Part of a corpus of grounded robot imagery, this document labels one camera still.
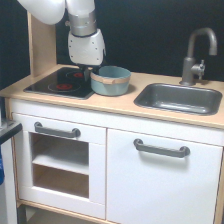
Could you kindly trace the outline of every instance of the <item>black cooktop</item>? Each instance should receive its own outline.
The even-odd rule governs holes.
[[[76,99],[87,99],[93,94],[90,79],[85,81],[80,69],[67,67],[57,70],[24,91]]]

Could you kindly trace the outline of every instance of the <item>wooden countertop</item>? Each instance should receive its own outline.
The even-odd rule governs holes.
[[[129,90],[125,95],[118,97],[106,97],[94,94],[87,100],[23,92],[26,87],[41,80],[61,67],[73,66],[57,65],[38,77],[33,78],[28,76],[7,87],[6,89],[3,89],[0,92],[0,96],[224,129],[224,97],[222,98],[218,113],[211,116],[190,115],[178,112],[146,109],[136,106],[133,103],[135,98],[147,85],[152,83],[179,85],[181,77],[132,73]],[[202,81],[202,83],[196,84],[195,87],[214,89],[221,92],[224,96],[223,82]]]

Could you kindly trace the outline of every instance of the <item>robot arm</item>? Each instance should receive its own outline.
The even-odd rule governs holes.
[[[52,25],[68,10],[70,59],[79,66],[99,66],[103,62],[105,45],[97,29],[94,0],[18,0],[34,17]]]
[[[18,2],[42,23],[58,23],[65,12],[65,0],[18,0]]]

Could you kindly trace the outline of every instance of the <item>metal sink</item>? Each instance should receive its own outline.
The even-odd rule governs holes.
[[[218,112],[221,99],[222,94],[211,89],[151,84],[146,86],[134,103],[146,108],[213,115]]]

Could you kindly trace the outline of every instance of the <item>oven handle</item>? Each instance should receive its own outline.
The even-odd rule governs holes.
[[[74,128],[71,132],[69,131],[61,131],[57,129],[51,129],[51,128],[45,128],[42,126],[40,122],[36,122],[34,124],[35,131],[41,134],[47,134],[47,135],[54,135],[57,137],[64,137],[64,138],[77,138],[81,135],[81,132],[79,129]]]
[[[158,155],[171,156],[177,158],[184,158],[185,156],[190,155],[190,149],[186,146],[182,146],[179,150],[165,149],[151,145],[144,145],[141,139],[135,139],[134,145],[138,151],[154,153]]]

